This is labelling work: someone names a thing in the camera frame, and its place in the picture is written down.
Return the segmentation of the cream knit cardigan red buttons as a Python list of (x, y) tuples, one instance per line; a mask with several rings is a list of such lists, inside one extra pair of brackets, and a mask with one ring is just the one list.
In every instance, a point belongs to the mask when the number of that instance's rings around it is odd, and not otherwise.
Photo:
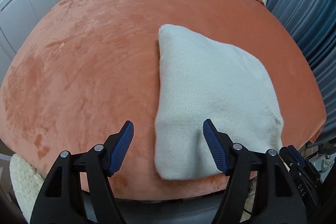
[(158, 43), (155, 167), (161, 178), (218, 174), (203, 135), (207, 119), (251, 151), (282, 147), (284, 121), (276, 92), (256, 57), (172, 24), (159, 28)]

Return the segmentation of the orange velvet bed cover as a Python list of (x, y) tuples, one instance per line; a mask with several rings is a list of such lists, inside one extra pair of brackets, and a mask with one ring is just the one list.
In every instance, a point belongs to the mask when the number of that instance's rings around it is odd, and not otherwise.
[(134, 123), (114, 195), (172, 200), (217, 192), (222, 174), (164, 180), (154, 166), (158, 29), (189, 28), (238, 46), (267, 69), (284, 145), (315, 141), (326, 110), (315, 77), (281, 23), (257, 0), (61, 0), (30, 33), (1, 85), (1, 140), (42, 173), (59, 153), (88, 151)]

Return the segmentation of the blue grey curtain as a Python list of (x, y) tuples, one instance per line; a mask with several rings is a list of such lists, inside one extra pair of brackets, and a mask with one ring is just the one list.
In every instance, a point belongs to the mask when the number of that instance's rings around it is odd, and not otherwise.
[(335, 0), (267, 0), (266, 7), (297, 43), (317, 80), (327, 114), (322, 137), (335, 134)]

